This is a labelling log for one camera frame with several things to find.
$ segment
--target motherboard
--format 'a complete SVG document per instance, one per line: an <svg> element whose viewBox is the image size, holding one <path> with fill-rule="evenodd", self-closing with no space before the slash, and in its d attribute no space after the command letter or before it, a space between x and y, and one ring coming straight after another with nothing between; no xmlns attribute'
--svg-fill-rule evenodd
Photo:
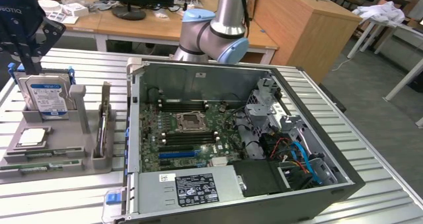
<svg viewBox="0 0 423 224"><path fill-rule="evenodd" d="M207 101L142 104L142 171L203 168L242 160L234 110Z"/></svg>

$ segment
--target power supply label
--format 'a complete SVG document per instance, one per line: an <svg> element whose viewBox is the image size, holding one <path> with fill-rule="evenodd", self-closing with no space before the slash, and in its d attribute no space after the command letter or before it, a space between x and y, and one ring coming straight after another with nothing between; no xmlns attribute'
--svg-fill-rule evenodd
<svg viewBox="0 0 423 224"><path fill-rule="evenodd" d="M31 84L35 103L39 111L47 115L64 115L68 112L59 84Z"/></svg>
<svg viewBox="0 0 423 224"><path fill-rule="evenodd" d="M218 190L211 173L175 178L179 206L219 202Z"/></svg>

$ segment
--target white cloth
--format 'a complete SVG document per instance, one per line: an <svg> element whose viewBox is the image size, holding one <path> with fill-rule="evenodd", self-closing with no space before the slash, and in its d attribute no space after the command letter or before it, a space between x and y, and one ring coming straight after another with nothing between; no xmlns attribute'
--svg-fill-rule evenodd
<svg viewBox="0 0 423 224"><path fill-rule="evenodd" d="M363 18L361 24L371 19L389 27L398 27L406 18L403 11L395 8L394 2L391 1L370 7L359 6L353 13Z"/></svg>

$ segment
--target floor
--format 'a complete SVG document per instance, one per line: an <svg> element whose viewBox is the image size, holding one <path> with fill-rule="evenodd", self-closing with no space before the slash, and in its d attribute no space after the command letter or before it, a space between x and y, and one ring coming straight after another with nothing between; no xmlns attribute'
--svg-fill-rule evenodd
<svg viewBox="0 0 423 224"><path fill-rule="evenodd" d="M334 68L347 60L351 40ZM386 102L385 97L405 74L371 51L358 53L323 85L347 107L346 116L361 130L387 162L423 196L423 129L415 122L423 117L423 94L406 87Z"/></svg>

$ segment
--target aluminum slotted surface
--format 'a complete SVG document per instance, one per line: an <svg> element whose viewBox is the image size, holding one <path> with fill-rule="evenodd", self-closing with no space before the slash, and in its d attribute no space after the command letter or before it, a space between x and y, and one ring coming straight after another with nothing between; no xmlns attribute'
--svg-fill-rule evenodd
<svg viewBox="0 0 423 224"><path fill-rule="evenodd" d="M100 175L0 185L0 223L50 223L52 220L72 224L102 223L103 195L108 190L122 187L123 181L126 66L130 56L138 55L54 49L43 58L44 68L72 66L76 70L76 83L87 85L84 100L88 110L98 109L103 81L112 83L111 105L118 111L114 171ZM315 219L302 223L423 223L422 199L329 102L307 75L292 67L279 67L279 71L366 181L366 186L347 201L331 205ZM295 114L290 100L284 97L283 101ZM0 92L0 157L22 120L23 108L19 88L8 83Z"/></svg>

